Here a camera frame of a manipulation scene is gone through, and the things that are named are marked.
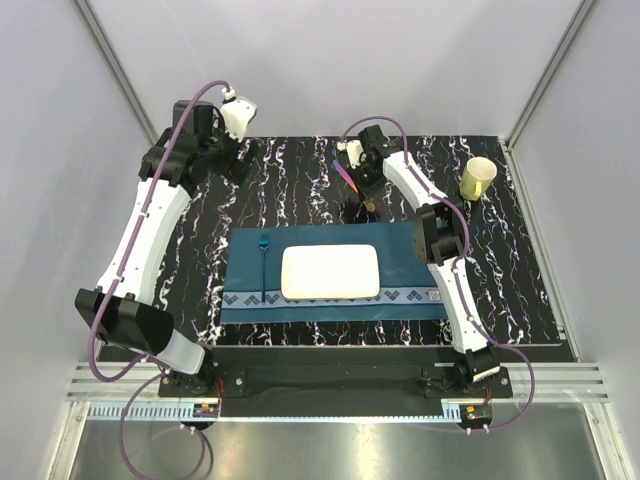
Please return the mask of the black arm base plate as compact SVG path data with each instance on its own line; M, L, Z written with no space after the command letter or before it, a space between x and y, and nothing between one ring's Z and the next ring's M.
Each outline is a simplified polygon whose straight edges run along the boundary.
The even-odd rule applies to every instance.
M390 388L402 382L423 389L428 398L493 399L513 396L507 369L492 347L473 357L473 365L442 346L222 346L213 349L214 385L190 384L177 374L161 383L162 397L205 397L217 392L240 398L251 387L311 389Z

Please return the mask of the aluminium frame post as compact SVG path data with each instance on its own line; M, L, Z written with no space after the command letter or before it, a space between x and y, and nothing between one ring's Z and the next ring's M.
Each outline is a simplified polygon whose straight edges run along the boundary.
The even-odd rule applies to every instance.
M599 4L600 2L598 0L581 0L578 3L575 12L561 35L551 57L547 61L542 74L537 80L533 91L524 105L524 108L518 116L509 135L505 138L505 143L509 147L514 148L517 144L549 87L553 83L556 75L560 71L564 61L567 59L573 46L577 42L582 30L589 22L590 17Z
M133 83L129 79L92 2L87 0L71 0L70 4L89 35L89 38L95 46L115 86L123 97L147 144L149 146L155 144L160 134L153 125Z

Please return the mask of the right aluminium frame post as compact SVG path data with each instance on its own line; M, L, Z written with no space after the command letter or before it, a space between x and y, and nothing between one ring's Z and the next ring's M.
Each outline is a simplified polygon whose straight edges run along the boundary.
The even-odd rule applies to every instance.
M578 3L575 12L561 35L551 57L547 61L542 74L537 80L533 91L524 105L524 108L518 116L509 135L505 138L505 143L509 147L514 148L517 144L549 87L553 83L556 75L560 71L564 61L567 59L573 46L577 42L582 30L589 22L590 17L599 4L600 2L598 0L581 0Z

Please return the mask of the left aluminium frame post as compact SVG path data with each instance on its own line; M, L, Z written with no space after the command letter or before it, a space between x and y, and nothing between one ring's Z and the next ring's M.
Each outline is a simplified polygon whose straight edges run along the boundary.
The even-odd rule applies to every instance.
M155 144L160 134L153 125L133 83L129 79L92 2L87 0L71 0L70 4L89 35L89 38L95 46L115 86L123 97L147 144L149 146Z

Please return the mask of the blue small fork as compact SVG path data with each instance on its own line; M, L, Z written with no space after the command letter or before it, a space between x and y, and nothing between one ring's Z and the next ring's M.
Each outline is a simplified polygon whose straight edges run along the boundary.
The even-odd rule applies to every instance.
M266 259L267 252L270 245L269 236L267 234L262 234L259 240L259 248L262 255L261 261L261 304L264 305L266 302Z

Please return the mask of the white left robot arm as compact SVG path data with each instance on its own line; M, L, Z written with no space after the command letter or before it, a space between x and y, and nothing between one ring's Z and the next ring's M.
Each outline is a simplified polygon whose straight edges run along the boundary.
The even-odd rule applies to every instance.
M97 341L160 363L167 383L196 396L215 386L211 352L188 339L173 316L154 306L161 263L178 220L212 174L241 184L257 151L244 137L257 113L233 96L216 107L180 100L173 123L141 160L134 208L116 252L93 289L78 290L74 305Z

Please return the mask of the pink orange knife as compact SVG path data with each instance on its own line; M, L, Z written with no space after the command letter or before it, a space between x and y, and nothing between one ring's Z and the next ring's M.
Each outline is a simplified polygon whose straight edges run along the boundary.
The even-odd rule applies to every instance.
M339 161L334 160L332 162L332 166L340 175L340 177L346 182L346 184L355 192L355 194L359 198L360 203L364 205L365 209L370 213L374 213L375 205L373 204L373 202L370 199L367 199L364 194L360 192L359 188L356 185L356 182L353 180L347 170L339 163Z

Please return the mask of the aluminium front rail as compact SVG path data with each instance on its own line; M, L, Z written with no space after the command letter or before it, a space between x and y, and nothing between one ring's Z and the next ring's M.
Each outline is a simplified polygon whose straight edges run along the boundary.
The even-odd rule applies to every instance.
M530 374L522 363L507 363L513 400L523 403L530 392ZM535 363L534 400L538 403L605 403L609 400L601 372L593 363ZM154 377L159 369L149 363L136 365L112 383L94 377L85 362L77 365L67 393L70 400L121 400Z

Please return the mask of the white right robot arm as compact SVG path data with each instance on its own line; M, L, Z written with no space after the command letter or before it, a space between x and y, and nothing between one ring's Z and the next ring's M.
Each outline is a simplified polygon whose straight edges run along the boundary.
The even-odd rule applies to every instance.
M404 144L386 137L380 126L364 128L347 146L349 171L367 195L392 183L414 211L413 248L436 281L451 328L456 358L445 389L466 396L486 389L500 370L494 344L480 326L469 286L466 255L469 226L459 197L449 198L421 171Z

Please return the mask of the blue patterned cloth placemat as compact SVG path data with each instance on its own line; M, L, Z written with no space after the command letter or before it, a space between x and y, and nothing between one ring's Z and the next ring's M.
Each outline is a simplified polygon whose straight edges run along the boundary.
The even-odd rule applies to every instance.
M269 236L266 302L261 304L259 240ZM414 253L411 223L301 225L232 231L221 301L223 324L439 320L447 317L436 281ZM375 247L380 292L358 300L286 299L281 292L287 247L367 244Z

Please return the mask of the white rectangular plate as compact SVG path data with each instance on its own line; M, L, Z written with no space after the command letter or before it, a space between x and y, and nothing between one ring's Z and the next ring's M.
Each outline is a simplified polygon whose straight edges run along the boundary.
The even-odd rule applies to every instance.
M281 292L288 300L358 300L381 288L377 251L367 244L287 247Z

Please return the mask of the yellow mug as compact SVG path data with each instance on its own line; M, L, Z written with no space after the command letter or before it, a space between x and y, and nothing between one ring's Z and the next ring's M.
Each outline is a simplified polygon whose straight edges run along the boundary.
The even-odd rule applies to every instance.
M459 191L469 201L478 201L497 176L496 164L485 157L471 158L465 165Z

